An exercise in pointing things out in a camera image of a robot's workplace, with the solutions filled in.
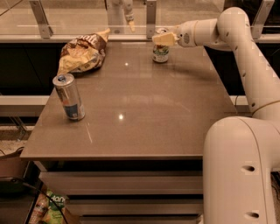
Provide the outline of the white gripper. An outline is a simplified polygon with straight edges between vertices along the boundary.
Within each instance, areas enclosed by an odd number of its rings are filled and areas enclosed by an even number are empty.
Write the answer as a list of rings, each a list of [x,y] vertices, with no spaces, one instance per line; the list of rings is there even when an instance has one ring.
[[[159,46],[174,46],[177,42],[182,47],[195,47],[196,21],[187,21],[176,26],[176,35],[173,32],[154,35],[152,41]]]

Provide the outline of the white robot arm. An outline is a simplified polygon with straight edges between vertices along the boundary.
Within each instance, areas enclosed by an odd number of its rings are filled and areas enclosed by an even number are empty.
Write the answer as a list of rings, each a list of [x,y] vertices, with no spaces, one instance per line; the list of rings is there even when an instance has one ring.
[[[225,48],[234,54],[250,116],[219,120],[203,150],[204,224],[277,224],[271,173],[280,165],[280,79],[238,7],[154,35],[156,45]]]

